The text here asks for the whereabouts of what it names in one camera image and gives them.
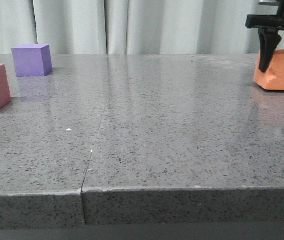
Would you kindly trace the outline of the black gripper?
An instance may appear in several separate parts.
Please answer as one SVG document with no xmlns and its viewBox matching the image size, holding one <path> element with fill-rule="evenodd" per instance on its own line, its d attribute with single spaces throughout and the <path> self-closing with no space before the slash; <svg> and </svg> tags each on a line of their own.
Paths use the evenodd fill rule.
<svg viewBox="0 0 284 240">
<path fill-rule="evenodd" d="M 275 15 L 249 14 L 245 26 L 248 29 L 259 28 L 259 70 L 265 73 L 272 61 L 276 48 L 282 40 L 279 30 L 284 31 L 284 0 L 280 1 Z"/>
</svg>

